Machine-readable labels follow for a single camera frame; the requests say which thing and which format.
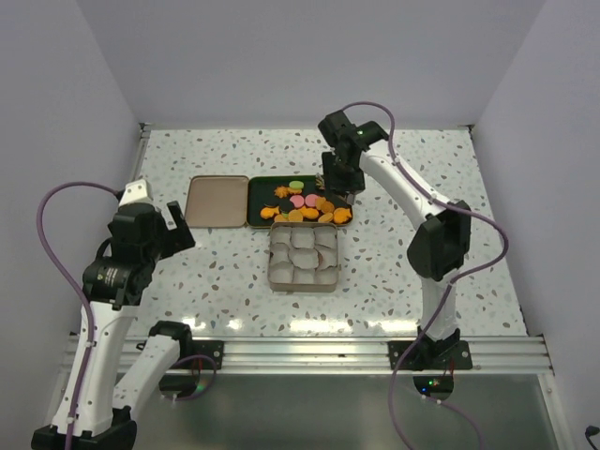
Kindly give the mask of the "metal tongs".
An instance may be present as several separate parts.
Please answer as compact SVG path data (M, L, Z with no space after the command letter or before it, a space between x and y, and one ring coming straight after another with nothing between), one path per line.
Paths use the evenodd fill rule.
M354 196L352 194L340 193L328 187L321 173L315 174L315 187L323 193L324 197L336 199L337 201L348 205L353 205L354 203Z

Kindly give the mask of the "green macaron cookie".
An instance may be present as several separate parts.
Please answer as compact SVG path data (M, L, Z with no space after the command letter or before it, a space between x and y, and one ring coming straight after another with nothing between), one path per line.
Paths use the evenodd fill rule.
M288 185L288 192L290 195L300 195L303 192L304 183L299 180L293 180Z

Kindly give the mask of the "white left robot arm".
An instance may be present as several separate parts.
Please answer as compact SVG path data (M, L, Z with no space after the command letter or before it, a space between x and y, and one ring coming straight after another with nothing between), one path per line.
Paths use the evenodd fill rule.
M97 255L82 276L81 332L67 387L51 423L37 429L34 449L130 449L137 417L163 374L194 358L188 325L159 321L123 379L117 377L128 330L159 261L193 248L178 202L169 202L169 229L150 203L118 207L109 224L108 256Z

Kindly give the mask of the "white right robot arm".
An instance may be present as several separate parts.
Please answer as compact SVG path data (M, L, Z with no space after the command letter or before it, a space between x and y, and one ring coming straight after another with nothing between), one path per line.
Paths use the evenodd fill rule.
M391 142L391 135L371 121L353 124L345 112L324 117L318 129L331 148L322 153L325 190L346 203L366 187L369 175L392 197L415 229L407 250L408 262L422 282L423 311L417 339L397 361L402 369L440 367L458 348L460 331L456 318L456 286L470 249L471 218L439 206L430 198L436 191L414 171L400 172L393 163L377 156L370 147Z

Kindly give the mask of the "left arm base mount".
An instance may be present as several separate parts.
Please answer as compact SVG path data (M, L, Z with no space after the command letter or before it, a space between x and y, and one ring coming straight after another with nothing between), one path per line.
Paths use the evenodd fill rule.
M221 370L225 354L225 342L218 339L194 339L192 353L208 357L215 363L217 370ZM194 359L187 363L187 368L194 371L211 370L212 364L205 359Z

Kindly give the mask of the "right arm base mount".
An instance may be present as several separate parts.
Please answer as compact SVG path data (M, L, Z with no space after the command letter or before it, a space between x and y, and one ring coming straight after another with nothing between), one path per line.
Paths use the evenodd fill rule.
M402 359L412 342L408 340L391 340L387 342L388 360L391 369L423 371L423 370L470 370L473 360L470 347L465 340L447 339L429 341L424 337Z

